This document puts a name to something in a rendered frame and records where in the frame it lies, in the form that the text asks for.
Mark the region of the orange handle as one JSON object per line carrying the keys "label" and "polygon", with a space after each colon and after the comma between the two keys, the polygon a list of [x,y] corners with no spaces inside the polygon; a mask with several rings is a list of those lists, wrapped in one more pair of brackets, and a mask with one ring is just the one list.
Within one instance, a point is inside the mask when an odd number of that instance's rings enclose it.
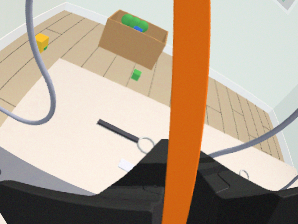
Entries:
{"label": "orange handle", "polygon": [[186,224],[208,100],[210,0],[174,0],[168,164],[162,224]]}

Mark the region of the white flat strip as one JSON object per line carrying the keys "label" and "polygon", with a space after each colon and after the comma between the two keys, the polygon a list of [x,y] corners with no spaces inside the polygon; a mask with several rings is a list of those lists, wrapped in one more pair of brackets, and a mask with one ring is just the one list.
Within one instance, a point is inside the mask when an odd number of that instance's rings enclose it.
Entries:
{"label": "white flat strip", "polygon": [[118,165],[118,167],[120,167],[122,169],[122,171],[125,171],[125,172],[129,172],[130,169],[132,169],[134,167],[134,164],[129,163],[129,161],[125,160],[125,159],[121,159],[120,163],[118,163],[118,164],[120,164],[120,165]]}

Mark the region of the grey loop with dark grey handle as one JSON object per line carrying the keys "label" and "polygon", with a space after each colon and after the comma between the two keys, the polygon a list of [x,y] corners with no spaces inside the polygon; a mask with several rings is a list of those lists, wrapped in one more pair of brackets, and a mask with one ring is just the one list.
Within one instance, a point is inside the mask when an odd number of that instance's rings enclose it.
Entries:
{"label": "grey loop with dark grey handle", "polygon": [[98,120],[97,124],[104,125],[104,127],[110,129],[110,131],[116,132],[116,133],[118,133],[118,135],[125,136],[125,137],[128,137],[128,139],[130,139],[130,140],[136,141],[136,143],[138,143],[138,147],[140,147],[142,152],[149,153],[148,151],[145,151],[145,149],[142,148],[141,144],[140,144],[141,139],[144,139],[144,137],[148,137],[148,139],[152,140],[153,145],[156,144],[156,143],[154,143],[153,137],[150,137],[150,136],[138,137],[136,135],[133,135],[133,133],[124,131],[124,129],[116,127],[116,125],[108,123],[108,121],[100,119],[100,120]]}

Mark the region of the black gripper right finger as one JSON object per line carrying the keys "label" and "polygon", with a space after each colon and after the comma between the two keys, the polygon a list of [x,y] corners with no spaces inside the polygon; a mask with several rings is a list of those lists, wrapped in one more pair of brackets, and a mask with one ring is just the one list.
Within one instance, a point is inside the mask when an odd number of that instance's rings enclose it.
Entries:
{"label": "black gripper right finger", "polygon": [[298,224],[298,186],[262,188],[201,151],[186,224]]}

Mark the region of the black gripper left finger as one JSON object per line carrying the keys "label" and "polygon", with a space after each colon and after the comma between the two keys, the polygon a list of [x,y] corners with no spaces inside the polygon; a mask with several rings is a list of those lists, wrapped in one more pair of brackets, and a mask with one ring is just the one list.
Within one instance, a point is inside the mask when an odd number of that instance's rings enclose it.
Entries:
{"label": "black gripper left finger", "polygon": [[7,224],[162,224],[168,140],[93,196],[0,181],[1,216]]}

